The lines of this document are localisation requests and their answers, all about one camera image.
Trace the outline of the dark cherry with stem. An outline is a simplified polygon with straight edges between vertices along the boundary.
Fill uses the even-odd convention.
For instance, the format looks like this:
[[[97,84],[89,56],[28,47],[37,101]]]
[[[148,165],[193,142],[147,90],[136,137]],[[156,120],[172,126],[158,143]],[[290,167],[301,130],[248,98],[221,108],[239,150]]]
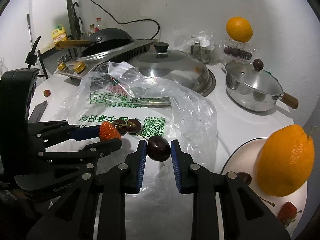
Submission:
[[[237,175],[246,185],[252,182],[252,176],[247,172],[238,172]]]

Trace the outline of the dark cherry on bag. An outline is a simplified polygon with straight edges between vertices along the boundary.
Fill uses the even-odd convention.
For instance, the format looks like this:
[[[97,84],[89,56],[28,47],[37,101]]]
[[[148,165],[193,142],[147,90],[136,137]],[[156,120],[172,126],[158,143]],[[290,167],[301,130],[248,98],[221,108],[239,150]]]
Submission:
[[[127,133],[127,121],[117,119],[112,122],[114,128],[119,132],[121,136],[124,136]]]
[[[150,159],[158,162],[163,162],[169,159],[171,155],[171,148],[166,139],[160,135],[153,135],[145,137],[138,133],[138,136],[147,141],[146,152]]]
[[[137,119],[129,119],[127,121],[127,133],[134,135],[140,133],[142,130],[142,124]]]

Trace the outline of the red strawberry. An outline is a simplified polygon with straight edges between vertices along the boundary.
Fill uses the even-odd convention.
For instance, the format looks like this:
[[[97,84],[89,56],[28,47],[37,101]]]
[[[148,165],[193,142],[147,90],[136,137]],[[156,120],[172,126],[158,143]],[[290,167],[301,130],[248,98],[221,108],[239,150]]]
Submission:
[[[296,220],[296,216],[299,213],[302,213],[302,210],[297,210],[297,208],[291,202],[286,202],[280,208],[277,219],[286,228]]]
[[[107,140],[111,140],[111,139],[120,139],[121,140],[121,135],[110,122],[104,121],[100,125],[99,139],[100,139],[100,141],[107,141]]]

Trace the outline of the silver induction cooker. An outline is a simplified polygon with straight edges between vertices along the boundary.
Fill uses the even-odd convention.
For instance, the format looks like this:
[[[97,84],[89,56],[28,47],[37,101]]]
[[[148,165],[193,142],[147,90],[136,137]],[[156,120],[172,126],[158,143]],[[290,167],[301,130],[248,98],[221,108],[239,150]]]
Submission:
[[[121,63],[123,61],[130,61],[137,55],[149,51],[156,41],[157,39],[134,40],[131,44],[127,44],[113,50],[97,53],[87,57],[79,57],[74,61],[67,62],[66,67],[63,70],[57,70],[57,74],[81,80],[88,73],[95,71],[95,69],[104,62]],[[85,64],[86,68],[80,74],[77,74],[74,70],[74,66],[80,61]]]

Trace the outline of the clear printed plastic bag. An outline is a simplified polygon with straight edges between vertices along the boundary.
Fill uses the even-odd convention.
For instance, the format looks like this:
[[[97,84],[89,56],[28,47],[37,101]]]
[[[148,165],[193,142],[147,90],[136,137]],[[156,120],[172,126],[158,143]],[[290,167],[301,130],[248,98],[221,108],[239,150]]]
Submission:
[[[174,81],[147,77],[128,63],[104,63],[68,95],[53,120],[88,127],[104,121],[136,119],[142,136],[177,139],[182,150],[214,168],[217,111],[206,97]]]

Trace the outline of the smartphone with lit screen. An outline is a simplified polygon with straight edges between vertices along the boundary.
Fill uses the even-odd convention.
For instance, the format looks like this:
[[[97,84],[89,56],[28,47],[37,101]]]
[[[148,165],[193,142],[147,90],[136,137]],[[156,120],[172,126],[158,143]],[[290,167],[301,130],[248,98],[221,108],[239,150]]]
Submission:
[[[38,104],[35,106],[33,112],[31,113],[30,117],[29,117],[29,123],[36,123],[36,122],[40,122],[44,111],[46,110],[48,106],[48,101],[45,100],[44,102]]]

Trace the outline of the glass fruit stand with cherries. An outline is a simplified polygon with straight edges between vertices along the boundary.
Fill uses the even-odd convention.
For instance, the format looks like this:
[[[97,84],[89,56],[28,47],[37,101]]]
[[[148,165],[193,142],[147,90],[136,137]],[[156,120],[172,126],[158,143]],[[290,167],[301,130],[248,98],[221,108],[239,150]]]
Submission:
[[[226,65],[229,62],[252,63],[257,49],[249,43],[243,43],[232,39],[220,41],[221,62]]]

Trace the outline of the large steel domed lid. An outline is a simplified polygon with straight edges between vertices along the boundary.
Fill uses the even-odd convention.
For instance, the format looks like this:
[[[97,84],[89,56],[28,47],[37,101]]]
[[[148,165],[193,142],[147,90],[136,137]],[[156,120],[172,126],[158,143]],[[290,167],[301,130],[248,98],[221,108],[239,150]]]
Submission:
[[[154,48],[130,61],[142,75],[175,81],[202,96],[214,90],[215,76],[203,62],[183,51],[170,50],[165,42],[156,42]]]

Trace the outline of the small steel saucepan with lid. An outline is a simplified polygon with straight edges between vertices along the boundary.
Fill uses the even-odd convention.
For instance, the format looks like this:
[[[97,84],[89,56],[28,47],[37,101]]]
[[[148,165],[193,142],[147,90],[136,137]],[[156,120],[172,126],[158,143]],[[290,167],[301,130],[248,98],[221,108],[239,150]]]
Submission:
[[[225,65],[226,92],[238,105],[253,112],[271,110],[277,101],[297,109],[298,99],[283,91],[279,81],[264,70],[264,63],[229,62]]]

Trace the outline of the clear bottle red label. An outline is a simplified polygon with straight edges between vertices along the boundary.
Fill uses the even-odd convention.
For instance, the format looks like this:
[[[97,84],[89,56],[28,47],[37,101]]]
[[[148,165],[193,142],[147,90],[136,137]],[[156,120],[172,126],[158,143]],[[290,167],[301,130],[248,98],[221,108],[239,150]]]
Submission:
[[[103,22],[100,17],[96,18],[96,24],[94,26],[95,32],[98,32],[104,28]]]

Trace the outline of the white round plate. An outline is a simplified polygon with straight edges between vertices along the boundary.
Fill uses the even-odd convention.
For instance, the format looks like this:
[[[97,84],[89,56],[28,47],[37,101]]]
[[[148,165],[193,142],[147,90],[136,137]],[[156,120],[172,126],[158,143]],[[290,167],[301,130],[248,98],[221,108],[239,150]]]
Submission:
[[[238,147],[222,169],[251,175],[249,187],[293,234],[306,205],[314,155],[308,140],[257,138]]]

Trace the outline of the small strawberry on counter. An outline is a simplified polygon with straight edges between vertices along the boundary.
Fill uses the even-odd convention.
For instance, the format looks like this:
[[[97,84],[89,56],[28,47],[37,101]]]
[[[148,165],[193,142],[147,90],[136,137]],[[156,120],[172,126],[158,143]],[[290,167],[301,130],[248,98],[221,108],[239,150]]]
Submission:
[[[51,91],[46,89],[46,90],[43,91],[43,94],[47,98],[47,97],[49,97],[51,95]]]

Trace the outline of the large orange with stem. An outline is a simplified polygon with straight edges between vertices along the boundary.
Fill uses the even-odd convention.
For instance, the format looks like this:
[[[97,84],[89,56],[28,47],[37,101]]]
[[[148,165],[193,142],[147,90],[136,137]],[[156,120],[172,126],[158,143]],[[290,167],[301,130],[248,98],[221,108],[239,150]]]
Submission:
[[[257,185],[267,195],[288,196],[308,180],[314,161],[312,137],[297,124],[286,126],[273,132],[259,152]]]

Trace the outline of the yellow detergent bottle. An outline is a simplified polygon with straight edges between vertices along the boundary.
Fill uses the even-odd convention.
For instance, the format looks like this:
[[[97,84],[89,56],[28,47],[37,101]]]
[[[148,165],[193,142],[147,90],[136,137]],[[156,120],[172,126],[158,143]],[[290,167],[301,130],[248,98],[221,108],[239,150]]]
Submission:
[[[57,44],[60,41],[67,41],[67,33],[66,29],[62,24],[58,25],[53,31],[52,31],[52,39],[54,44]]]

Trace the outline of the orange on glass stand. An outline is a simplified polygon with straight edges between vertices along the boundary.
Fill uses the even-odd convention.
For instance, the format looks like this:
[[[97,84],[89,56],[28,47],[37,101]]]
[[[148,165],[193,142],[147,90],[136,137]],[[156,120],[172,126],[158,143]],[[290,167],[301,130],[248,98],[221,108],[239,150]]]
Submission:
[[[233,17],[227,21],[226,31],[235,41],[246,43],[253,36],[253,29],[248,20],[242,17]]]

